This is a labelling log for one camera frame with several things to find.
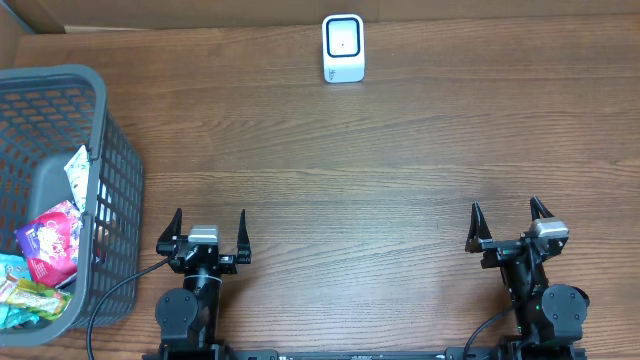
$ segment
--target wood grain surface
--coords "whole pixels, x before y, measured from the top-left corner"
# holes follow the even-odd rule
[[[236,348],[463,345],[508,301],[464,253],[470,205],[513,238],[537,194],[571,229],[550,281],[592,299],[581,345],[640,356],[640,17],[381,23],[366,41],[350,85],[323,82],[319,26],[29,36],[16,65],[104,77],[146,165],[141,267],[176,207],[229,251],[247,209],[254,263],[225,278],[220,312]],[[179,286],[169,268],[142,278],[96,357],[155,351],[155,303]],[[0,357],[79,359],[84,336]]]

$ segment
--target laundry basket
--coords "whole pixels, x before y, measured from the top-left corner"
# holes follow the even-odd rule
[[[2,346],[35,346],[86,327],[98,299],[136,271],[144,169],[107,111],[100,76],[81,65],[0,71],[0,252],[21,255],[13,231],[73,200],[64,165],[81,145],[91,162],[74,293],[55,321],[0,331]],[[96,325],[129,314],[136,284],[114,293]]]

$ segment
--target small white box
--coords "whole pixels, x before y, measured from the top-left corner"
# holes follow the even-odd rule
[[[324,79],[329,83],[364,79],[364,25],[355,14],[328,16],[322,22]]]

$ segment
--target robotic arm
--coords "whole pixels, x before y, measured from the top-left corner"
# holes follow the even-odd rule
[[[467,346],[444,352],[395,353],[289,353],[275,350],[232,351],[216,338],[218,304],[223,274],[237,273],[238,264],[251,263],[251,248],[240,217],[238,252],[219,253],[216,226],[194,226],[181,234],[182,211],[158,239],[156,251],[169,257],[174,272],[184,274],[182,288],[169,290],[156,305],[161,328],[157,355],[162,360],[586,360],[584,349],[573,343],[582,338],[589,297],[569,285],[549,285],[542,263],[560,255],[569,240],[569,229],[540,202],[531,198],[532,224],[517,240],[495,241],[478,203],[472,205],[471,226],[465,250],[483,253],[482,268],[500,268],[516,313],[519,335],[504,336],[494,347],[471,347],[475,336],[492,324],[494,317],[472,335]]]

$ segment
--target snack package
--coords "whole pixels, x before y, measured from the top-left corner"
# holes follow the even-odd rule
[[[72,295],[64,291],[18,279],[11,274],[0,278],[0,303],[16,306],[47,320],[60,317]]]
[[[0,278],[11,273],[14,277],[31,280],[29,267],[24,258],[15,255],[0,254]],[[32,321],[38,322],[40,317],[16,306],[0,304],[0,329],[8,329],[16,325]]]
[[[80,212],[63,201],[15,231],[35,282],[56,287],[72,281],[78,270],[81,228]]]
[[[73,199],[81,213],[87,206],[87,186],[89,184],[89,155],[87,148],[82,145],[78,152],[64,166],[67,173]]]

